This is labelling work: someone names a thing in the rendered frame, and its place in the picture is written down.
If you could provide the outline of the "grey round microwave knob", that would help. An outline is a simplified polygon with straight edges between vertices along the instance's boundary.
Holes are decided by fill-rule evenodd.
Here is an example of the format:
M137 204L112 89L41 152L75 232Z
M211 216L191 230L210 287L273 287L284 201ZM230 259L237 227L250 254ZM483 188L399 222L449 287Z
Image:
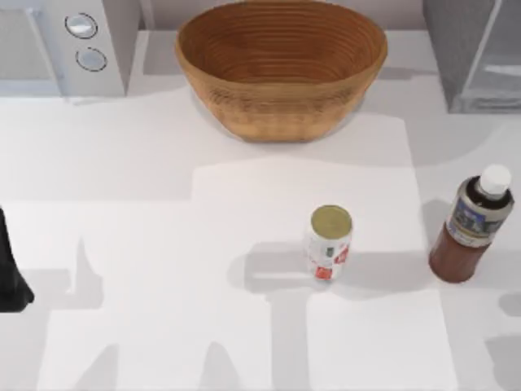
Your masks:
M101 72L107 67L106 55L93 47L78 50L75 60L82 69L88 72Z
M86 13L66 16L64 26L71 35L79 39L91 39L98 32L96 20Z

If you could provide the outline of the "pale microwave oven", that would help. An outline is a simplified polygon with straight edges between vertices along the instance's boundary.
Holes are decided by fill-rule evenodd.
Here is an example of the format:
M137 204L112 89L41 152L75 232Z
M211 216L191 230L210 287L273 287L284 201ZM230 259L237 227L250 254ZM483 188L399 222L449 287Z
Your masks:
M96 20L91 39L65 28L65 17L78 13ZM0 0L0 97L126 95L141 19L139 0ZM106 55L103 71L77 64L86 47Z

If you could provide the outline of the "brown bottle with white cap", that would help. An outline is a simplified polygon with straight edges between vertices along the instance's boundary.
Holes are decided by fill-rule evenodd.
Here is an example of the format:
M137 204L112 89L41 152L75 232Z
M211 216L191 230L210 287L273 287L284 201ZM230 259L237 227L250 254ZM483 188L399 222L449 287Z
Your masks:
M429 266L447 283L463 283L514 208L512 175L504 165L488 165L465 179L429 253Z

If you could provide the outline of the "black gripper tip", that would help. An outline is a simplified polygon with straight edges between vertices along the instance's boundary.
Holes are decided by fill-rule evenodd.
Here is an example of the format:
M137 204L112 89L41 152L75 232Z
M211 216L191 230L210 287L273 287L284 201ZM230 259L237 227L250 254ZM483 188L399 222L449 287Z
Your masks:
M35 295L16 265L5 213L0 207L0 314L21 313Z

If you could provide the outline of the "brown woven basket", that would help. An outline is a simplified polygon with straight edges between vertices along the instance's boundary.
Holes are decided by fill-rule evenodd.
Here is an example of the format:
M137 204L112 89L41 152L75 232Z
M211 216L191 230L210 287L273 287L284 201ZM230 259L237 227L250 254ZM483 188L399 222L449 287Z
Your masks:
M370 18L321 0L242 0L177 32L178 63L201 103L249 142L307 142L363 99L387 58Z

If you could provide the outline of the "red and white can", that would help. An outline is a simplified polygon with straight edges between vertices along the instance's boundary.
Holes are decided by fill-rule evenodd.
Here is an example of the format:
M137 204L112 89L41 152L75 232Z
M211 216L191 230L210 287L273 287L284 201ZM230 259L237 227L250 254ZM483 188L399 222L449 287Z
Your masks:
M304 250L314 278L332 281L341 273L352 241L352 217L335 204L316 208L309 220Z

